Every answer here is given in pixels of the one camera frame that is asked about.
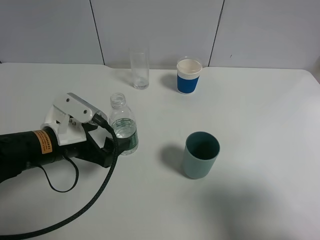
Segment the teal cup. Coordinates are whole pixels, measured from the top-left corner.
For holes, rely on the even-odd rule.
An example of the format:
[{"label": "teal cup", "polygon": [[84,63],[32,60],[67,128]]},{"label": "teal cup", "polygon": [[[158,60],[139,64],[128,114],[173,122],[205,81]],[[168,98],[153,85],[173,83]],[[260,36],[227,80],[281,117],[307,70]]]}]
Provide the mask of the teal cup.
[{"label": "teal cup", "polygon": [[204,131],[197,131],[188,136],[182,161],[182,169],[192,179],[205,177],[220,152],[218,140]]}]

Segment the water bottle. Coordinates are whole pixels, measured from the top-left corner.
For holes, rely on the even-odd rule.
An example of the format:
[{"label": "water bottle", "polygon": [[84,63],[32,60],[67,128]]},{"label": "water bottle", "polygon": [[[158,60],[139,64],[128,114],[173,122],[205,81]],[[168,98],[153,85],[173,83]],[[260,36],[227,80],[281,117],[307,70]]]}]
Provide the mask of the water bottle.
[{"label": "water bottle", "polygon": [[121,154],[132,154],[137,150],[139,144],[135,115],[128,107],[125,95],[122,93],[114,93],[110,98],[110,102],[112,111],[109,115],[109,124],[113,128],[116,137],[130,139],[128,149]]}]

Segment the blue paper cup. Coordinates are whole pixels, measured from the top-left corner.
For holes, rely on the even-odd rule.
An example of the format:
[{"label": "blue paper cup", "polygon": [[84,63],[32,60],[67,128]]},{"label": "blue paper cup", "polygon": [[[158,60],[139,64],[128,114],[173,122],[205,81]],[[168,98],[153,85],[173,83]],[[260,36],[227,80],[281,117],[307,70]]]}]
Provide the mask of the blue paper cup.
[{"label": "blue paper cup", "polygon": [[177,87],[182,94],[192,93],[197,86],[202,64],[199,59],[185,56],[180,58],[177,65]]}]

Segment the white wall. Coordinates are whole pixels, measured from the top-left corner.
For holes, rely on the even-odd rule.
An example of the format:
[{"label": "white wall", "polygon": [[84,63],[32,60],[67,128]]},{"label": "white wall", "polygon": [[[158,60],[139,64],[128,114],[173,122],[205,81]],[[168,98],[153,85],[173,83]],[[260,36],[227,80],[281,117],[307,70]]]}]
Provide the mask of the white wall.
[{"label": "white wall", "polygon": [[92,0],[105,64],[129,64],[128,47],[149,42],[152,66],[194,56],[208,66],[223,0]]},{"label": "white wall", "polygon": [[1,0],[0,61],[103,64],[89,0]]},{"label": "white wall", "polygon": [[[133,39],[150,63],[296,68],[320,75],[320,0],[1,0],[0,61],[128,66]],[[101,53],[96,26],[101,42]]]},{"label": "white wall", "polygon": [[320,0],[225,0],[210,66],[314,68]]}]

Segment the black cable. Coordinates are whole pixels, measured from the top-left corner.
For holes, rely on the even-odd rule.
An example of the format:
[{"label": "black cable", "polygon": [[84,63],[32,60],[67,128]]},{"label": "black cable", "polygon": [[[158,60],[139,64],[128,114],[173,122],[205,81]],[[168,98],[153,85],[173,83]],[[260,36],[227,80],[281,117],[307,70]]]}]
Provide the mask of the black cable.
[{"label": "black cable", "polygon": [[39,164],[35,165],[36,167],[38,167],[38,168],[40,168],[40,169],[42,169],[42,170],[44,171],[45,177],[46,177],[46,179],[48,180],[48,183],[49,183],[49,185],[50,185],[50,188],[51,188],[52,190],[58,192],[58,193],[67,193],[67,192],[71,191],[71,190],[74,189],[74,187],[77,185],[78,180],[79,180],[79,169],[78,169],[77,165],[76,165],[69,157],[67,157],[66,155],[64,155],[63,157],[64,157],[65,160],[67,160],[68,162],[70,162],[70,163],[73,165],[74,169],[75,169],[75,180],[74,180],[74,184],[72,185],[72,187],[71,187],[70,189],[68,189],[68,190],[66,190],[66,191],[57,190],[57,189],[51,184],[50,179],[49,179],[49,177],[48,177],[48,174],[47,174],[46,170],[44,169],[44,167],[41,166],[41,165],[39,165]]},{"label": "black cable", "polygon": [[96,194],[93,196],[93,198],[82,208],[80,209],[78,212],[76,212],[74,215],[68,217],[67,219],[58,222],[52,226],[43,228],[41,230],[37,230],[37,231],[32,231],[32,232],[28,232],[28,233],[22,233],[22,234],[14,234],[14,235],[0,235],[0,240],[22,240],[22,239],[29,239],[29,238],[34,238],[43,234],[47,234],[49,232],[52,232],[54,230],[57,230],[61,227],[63,227],[64,225],[72,222],[73,220],[77,219],[78,217],[80,217],[82,214],[84,214],[96,201],[97,199],[100,197],[100,195],[102,194],[102,192],[104,191],[104,189],[106,188],[112,173],[114,172],[114,169],[116,167],[117,164],[117,159],[118,159],[118,152],[119,152],[119,145],[118,145],[118,139],[117,136],[115,134],[115,131],[113,130],[113,128],[108,124],[108,122],[102,118],[99,115],[94,115],[93,119],[94,122],[96,122],[98,125],[100,125],[102,128],[106,129],[109,133],[111,133],[112,138],[113,138],[113,146],[114,146],[114,150],[113,150],[113,161],[111,163],[110,169],[108,174],[105,177],[105,180],[103,181],[101,187],[99,188],[99,190],[96,192]]}]

